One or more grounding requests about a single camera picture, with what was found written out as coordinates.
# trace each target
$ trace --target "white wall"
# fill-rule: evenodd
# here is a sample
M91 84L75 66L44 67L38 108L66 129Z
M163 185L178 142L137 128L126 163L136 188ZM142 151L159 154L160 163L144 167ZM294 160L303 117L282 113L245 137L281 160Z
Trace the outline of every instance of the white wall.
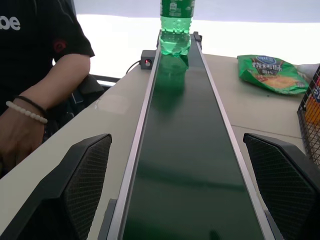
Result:
M155 49L160 0L74 0L95 57L91 73L121 78ZM236 57L261 54L293 64L320 62L319 0L196 0L191 31L203 52Z

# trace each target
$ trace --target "green plastic bottle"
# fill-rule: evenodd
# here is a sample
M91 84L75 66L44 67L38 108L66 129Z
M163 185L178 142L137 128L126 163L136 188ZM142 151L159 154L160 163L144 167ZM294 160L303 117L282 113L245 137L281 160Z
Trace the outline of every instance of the green plastic bottle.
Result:
M195 0L161 0L160 47L164 55L187 55Z

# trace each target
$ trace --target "chip bag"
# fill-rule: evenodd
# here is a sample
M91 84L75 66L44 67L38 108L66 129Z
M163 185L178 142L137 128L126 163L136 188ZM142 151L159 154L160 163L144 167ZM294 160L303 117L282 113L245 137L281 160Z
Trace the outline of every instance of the chip bag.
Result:
M303 94L308 83L292 64L279 58L259 55L238 56L239 77L279 94Z

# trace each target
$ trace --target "beaded bracelet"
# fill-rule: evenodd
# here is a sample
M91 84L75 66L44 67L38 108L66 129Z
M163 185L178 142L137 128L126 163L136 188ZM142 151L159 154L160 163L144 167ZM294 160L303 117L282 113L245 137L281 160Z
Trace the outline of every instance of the beaded bracelet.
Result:
M28 110L26 110L26 109L24 109L24 108L22 108L22 107L20 107L20 106L18 106L16 104L14 104L12 101L7 101L5 103L5 105L7 105L11 109L14 109L14 110L18 111L21 114L24 114L24 115L26 115L26 116L34 119L34 120L39 121L42 124L47 124L48 123L48 120L46 118L44 118L42 116L39 116L39 115L37 115L37 114L35 114L33 112L28 111Z

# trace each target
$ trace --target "black wire basket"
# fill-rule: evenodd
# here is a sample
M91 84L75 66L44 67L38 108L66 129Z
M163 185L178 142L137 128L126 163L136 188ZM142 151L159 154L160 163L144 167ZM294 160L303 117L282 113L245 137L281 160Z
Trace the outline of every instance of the black wire basket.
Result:
M297 111L305 153L320 167L320 66Z

